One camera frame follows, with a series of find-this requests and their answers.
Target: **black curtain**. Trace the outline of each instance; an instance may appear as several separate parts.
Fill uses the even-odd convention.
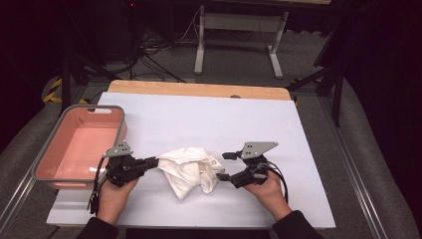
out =
[[[57,34],[39,1],[0,1],[0,153],[44,106],[59,69]]]

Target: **white metal stand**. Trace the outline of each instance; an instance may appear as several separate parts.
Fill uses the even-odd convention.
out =
[[[273,65],[274,74],[277,79],[283,77],[279,59],[277,58],[277,49],[286,26],[289,12],[284,12],[279,16],[250,16],[239,14],[220,14],[205,13],[204,6],[201,6],[199,16],[199,44],[196,54],[195,74],[202,74],[202,66],[204,62],[204,30],[220,29],[220,30],[237,30],[237,31],[255,31],[255,32],[274,32],[276,38],[273,46],[268,46],[268,53]]]

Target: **white tabletop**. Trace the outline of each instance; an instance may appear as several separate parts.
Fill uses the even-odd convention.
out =
[[[223,99],[104,93],[99,105],[125,111],[126,141],[135,158],[163,154],[185,146],[204,147],[234,174],[241,160],[224,160],[226,151],[245,141],[277,141],[265,157],[282,171],[290,205],[315,228],[335,227],[295,104],[291,101]],[[61,190],[47,223],[85,225],[91,192]],[[180,201],[160,169],[151,169],[130,194],[118,221],[127,227],[270,228],[274,223],[255,197],[230,182],[205,194],[198,186]]]

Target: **floor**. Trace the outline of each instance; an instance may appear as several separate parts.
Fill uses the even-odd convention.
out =
[[[241,33],[235,34],[238,38],[249,37]],[[318,70],[313,67],[313,63],[326,38],[319,33],[288,31],[283,36],[278,51],[284,77],[277,80],[264,50],[272,37],[254,34],[249,41],[239,42],[227,33],[215,32],[208,35],[204,69],[200,76],[193,74],[197,46],[195,39],[190,43],[160,51],[151,58],[186,82],[202,84],[286,87],[291,80],[304,78]],[[107,67],[111,70],[121,67],[121,63]],[[151,71],[139,61],[131,72],[126,71],[118,75],[125,79],[162,81]],[[54,81],[55,79],[52,79],[46,85],[45,92]],[[174,79],[164,75],[164,81],[174,82]],[[93,77],[84,91],[83,98],[94,104],[108,85],[107,80]],[[419,238],[411,212],[385,165],[352,88],[345,82],[341,99],[340,128],[335,128],[332,127],[332,121],[326,112],[331,97],[317,98],[313,93],[315,86],[315,83],[308,84],[292,95],[298,99],[298,112],[336,223],[335,229],[318,232],[325,238]],[[3,165],[0,168],[0,180],[3,182],[1,210],[6,208],[21,178],[31,167],[57,121],[60,110],[60,104],[46,103],[0,155],[0,163]],[[350,179],[353,175],[350,175],[348,170],[349,157],[370,196],[378,218],[369,218],[362,209],[365,204],[357,199],[361,191],[356,189],[355,183]],[[57,230],[56,226],[45,223],[55,200],[55,192],[43,182],[36,182],[17,217],[10,219],[13,223],[5,238],[75,238],[81,228],[62,227]],[[368,223],[371,220],[380,221],[382,230],[376,231],[372,224]],[[124,232],[125,229],[121,228],[118,238],[124,238]]]

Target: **table leg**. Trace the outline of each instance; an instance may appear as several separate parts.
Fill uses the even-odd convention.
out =
[[[268,46],[268,53],[270,54],[271,64],[273,65],[274,74],[277,79],[283,77],[282,69],[280,68],[279,59],[277,58],[277,49],[279,48],[280,39],[282,39],[283,31],[285,30],[286,22],[288,21],[289,12],[284,12],[280,18],[279,26],[277,27],[276,39],[273,46]]]
[[[204,6],[201,6],[201,13],[199,15],[199,37],[198,37],[198,51],[196,53],[195,71],[196,75],[202,74],[202,65],[204,62]]]

